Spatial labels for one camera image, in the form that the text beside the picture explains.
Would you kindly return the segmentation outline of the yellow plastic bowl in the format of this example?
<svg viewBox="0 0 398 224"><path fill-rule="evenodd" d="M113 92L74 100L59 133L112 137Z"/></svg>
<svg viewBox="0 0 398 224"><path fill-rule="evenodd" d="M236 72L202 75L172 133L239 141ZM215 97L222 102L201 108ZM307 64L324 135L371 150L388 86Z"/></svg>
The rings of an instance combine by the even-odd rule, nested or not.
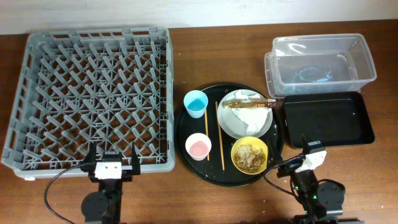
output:
<svg viewBox="0 0 398 224"><path fill-rule="evenodd" d="M242 173L256 175L267 168L269 148L259 138L243 137L232 146L231 159L234 166Z"/></svg>

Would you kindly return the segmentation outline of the food scraps and rice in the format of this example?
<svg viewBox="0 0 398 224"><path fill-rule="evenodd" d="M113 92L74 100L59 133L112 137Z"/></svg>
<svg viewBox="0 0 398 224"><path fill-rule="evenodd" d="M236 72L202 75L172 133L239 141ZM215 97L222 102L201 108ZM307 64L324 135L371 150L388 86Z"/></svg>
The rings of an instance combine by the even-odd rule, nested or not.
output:
<svg viewBox="0 0 398 224"><path fill-rule="evenodd" d="M250 144L240 145L233 154L233 162L237 168L248 173L257 172L265 160L266 155L262 149Z"/></svg>

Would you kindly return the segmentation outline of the gold snack wrapper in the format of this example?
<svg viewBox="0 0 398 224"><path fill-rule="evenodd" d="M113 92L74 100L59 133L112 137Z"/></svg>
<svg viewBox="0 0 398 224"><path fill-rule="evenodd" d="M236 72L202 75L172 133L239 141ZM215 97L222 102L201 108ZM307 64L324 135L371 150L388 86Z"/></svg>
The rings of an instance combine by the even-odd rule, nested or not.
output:
<svg viewBox="0 0 398 224"><path fill-rule="evenodd" d="M223 103L224 108L273 108L276 106L275 99L242 99L230 100Z"/></svg>

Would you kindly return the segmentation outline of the wooden chopstick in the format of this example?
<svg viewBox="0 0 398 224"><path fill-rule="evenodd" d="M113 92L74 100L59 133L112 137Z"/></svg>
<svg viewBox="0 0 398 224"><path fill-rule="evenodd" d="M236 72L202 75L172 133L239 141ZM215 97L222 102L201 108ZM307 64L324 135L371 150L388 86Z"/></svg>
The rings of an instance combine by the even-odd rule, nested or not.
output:
<svg viewBox="0 0 398 224"><path fill-rule="evenodd" d="M207 108L205 109L204 117L205 117L205 134L206 134L206 136L208 136L208 116L207 116ZM207 160L208 160L208 161L210 160L210 154L207 155Z"/></svg>
<svg viewBox="0 0 398 224"><path fill-rule="evenodd" d="M219 137L219 145L220 145L221 167L222 167L222 170L225 171L224 154L223 154L223 140L222 140L221 126L220 126L220 122L218 119L218 102L217 101L215 102L215 110L216 110L216 121L217 121L218 137Z"/></svg>

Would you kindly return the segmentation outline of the white napkin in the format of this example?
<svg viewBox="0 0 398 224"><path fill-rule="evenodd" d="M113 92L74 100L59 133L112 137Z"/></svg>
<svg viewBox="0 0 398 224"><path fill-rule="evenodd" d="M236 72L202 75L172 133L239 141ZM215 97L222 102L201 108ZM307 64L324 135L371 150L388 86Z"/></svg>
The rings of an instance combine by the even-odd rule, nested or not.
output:
<svg viewBox="0 0 398 224"><path fill-rule="evenodd" d="M246 134L252 136L259 132L267 121L270 108L233 108L232 112L246 127Z"/></svg>

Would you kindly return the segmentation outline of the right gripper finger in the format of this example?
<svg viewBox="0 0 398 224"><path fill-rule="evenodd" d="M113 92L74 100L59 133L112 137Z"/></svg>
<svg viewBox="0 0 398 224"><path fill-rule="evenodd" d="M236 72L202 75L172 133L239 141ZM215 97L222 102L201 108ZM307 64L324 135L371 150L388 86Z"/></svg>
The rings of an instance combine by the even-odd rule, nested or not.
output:
<svg viewBox="0 0 398 224"><path fill-rule="evenodd" d="M308 138L308 136L305 133L301 133L300 139L302 143L303 152L309 152L310 146L308 144L310 142L310 139Z"/></svg>
<svg viewBox="0 0 398 224"><path fill-rule="evenodd" d="M280 154L280 151L277 147L277 144L268 139L266 141L266 144L268 146L268 162L267 166L272 167L276 164L278 164L280 161L282 161L282 156Z"/></svg>

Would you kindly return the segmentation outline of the clear plastic waste bin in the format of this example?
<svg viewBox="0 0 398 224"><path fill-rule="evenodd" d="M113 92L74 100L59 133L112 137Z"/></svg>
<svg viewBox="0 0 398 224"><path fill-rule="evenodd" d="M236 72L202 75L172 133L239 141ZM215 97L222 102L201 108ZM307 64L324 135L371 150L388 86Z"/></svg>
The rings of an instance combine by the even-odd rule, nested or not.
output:
<svg viewBox="0 0 398 224"><path fill-rule="evenodd" d="M359 91L377 78L361 34L276 37L264 56L268 93L289 95Z"/></svg>

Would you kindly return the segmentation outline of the round black serving tray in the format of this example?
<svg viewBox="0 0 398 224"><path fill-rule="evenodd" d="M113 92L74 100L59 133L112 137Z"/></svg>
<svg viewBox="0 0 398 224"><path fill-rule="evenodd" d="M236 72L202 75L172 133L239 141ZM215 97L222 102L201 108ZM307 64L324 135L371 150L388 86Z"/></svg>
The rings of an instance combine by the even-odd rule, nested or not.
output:
<svg viewBox="0 0 398 224"><path fill-rule="evenodd" d="M187 168L197 177L224 187L237 187L256 182L263 177L263 173L256 175L248 175L239 171L233 164L231 159L231 149L237 139L229 136L222 131L223 154L225 171L221 167L220 145L218 137L218 127L216 123L215 102L218 103L224 96L234 90L251 90L251 87L237 83L222 83L208 86L203 92L209 99L208 112L208 134L211 141L210 160L204 159L196 161L192 159L185 149L185 141L191 134L205 133L205 118L192 118L185 107L181 107L174 127L174 144L175 151L180 154L181 160L184 161Z"/></svg>

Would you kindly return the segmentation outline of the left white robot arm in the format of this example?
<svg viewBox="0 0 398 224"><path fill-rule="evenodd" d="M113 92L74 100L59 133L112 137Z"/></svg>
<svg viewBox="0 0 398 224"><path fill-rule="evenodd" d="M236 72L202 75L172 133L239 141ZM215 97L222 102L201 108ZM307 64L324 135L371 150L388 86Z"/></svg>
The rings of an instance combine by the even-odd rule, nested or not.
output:
<svg viewBox="0 0 398 224"><path fill-rule="evenodd" d="M104 152L101 159L96 159L96 143L90 142L88 155L81 164L81 170L98 184L98 190L88 194L81 203L85 223L119 223L123 183L131 182L133 176L141 173L136 152L132 153L128 168L123 169L122 153Z"/></svg>

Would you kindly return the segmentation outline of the blue plastic cup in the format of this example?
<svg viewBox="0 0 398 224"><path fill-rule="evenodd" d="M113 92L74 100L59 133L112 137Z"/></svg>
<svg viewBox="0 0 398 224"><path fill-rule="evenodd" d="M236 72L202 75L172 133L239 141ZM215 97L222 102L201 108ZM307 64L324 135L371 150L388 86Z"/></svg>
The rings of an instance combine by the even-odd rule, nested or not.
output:
<svg viewBox="0 0 398 224"><path fill-rule="evenodd" d="M200 90L192 90L184 96L183 104L192 118L201 118L208 106L208 97Z"/></svg>

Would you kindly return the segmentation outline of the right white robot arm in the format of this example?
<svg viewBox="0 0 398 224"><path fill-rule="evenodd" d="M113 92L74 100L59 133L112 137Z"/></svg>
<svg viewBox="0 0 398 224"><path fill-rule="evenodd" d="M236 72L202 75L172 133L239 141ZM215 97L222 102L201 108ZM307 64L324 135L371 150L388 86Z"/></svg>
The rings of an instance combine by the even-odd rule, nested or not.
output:
<svg viewBox="0 0 398 224"><path fill-rule="evenodd" d="M361 220L339 219L343 214L346 188L331 179L317 179L314 170L323 164L326 157L325 146L320 141L312 141L306 134L300 135L303 151L290 159L279 161L264 171L264 180L276 189L296 199L304 209L303 215L289 220L298 224L348 224L362 223ZM273 184L267 178L272 170L277 170L278 178L290 177L290 190Z"/></svg>

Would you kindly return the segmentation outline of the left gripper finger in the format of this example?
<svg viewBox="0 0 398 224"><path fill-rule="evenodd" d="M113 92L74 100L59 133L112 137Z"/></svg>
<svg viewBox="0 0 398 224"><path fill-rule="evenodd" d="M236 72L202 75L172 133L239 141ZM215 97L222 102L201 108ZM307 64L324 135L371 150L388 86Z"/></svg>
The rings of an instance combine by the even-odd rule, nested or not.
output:
<svg viewBox="0 0 398 224"><path fill-rule="evenodd" d="M96 143L89 142L88 153L81 162L81 170L94 170L96 165Z"/></svg>
<svg viewBox="0 0 398 224"><path fill-rule="evenodd" d="M131 144L131 167L132 167L132 175L140 175L141 174L141 163L138 158L136 147L134 143Z"/></svg>

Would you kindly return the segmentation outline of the grey round plate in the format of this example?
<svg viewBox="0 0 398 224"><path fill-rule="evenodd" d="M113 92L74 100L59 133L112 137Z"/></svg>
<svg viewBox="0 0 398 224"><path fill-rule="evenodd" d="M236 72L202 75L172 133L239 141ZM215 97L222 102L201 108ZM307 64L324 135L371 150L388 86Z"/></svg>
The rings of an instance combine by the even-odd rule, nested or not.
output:
<svg viewBox="0 0 398 224"><path fill-rule="evenodd" d="M218 106L218 119L220 122L220 126L224 132L230 135L233 138L240 139L246 136L246 127L247 125L242 122L237 116L234 115L232 112L232 108L224 108L223 103L225 101L230 100L238 100L238 99L249 99L249 98L263 98L259 93L252 91L252 90L234 90L228 93L220 102ZM267 121L265 122L262 129L257 132L256 134L252 135L253 137L259 138L264 135L268 129L270 128L273 120L272 109L271 112L268 114Z"/></svg>

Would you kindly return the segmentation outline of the pink plastic cup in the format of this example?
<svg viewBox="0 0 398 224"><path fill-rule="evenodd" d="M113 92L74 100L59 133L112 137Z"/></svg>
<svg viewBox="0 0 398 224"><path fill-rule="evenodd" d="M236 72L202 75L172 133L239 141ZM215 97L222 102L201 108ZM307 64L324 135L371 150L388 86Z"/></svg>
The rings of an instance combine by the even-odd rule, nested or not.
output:
<svg viewBox="0 0 398 224"><path fill-rule="evenodd" d="M202 133L191 134L185 141L186 152L196 161L202 161L207 158L211 147L209 137Z"/></svg>

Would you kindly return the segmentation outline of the black rectangular food tray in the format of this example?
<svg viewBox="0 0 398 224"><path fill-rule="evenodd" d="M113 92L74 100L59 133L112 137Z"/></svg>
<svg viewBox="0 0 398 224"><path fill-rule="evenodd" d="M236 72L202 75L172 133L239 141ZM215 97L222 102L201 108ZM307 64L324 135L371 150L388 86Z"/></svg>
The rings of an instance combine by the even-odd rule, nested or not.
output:
<svg viewBox="0 0 398 224"><path fill-rule="evenodd" d="M324 146L371 144L375 140L363 97L356 91L290 95L282 107L293 148L302 147L302 133Z"/></svg>

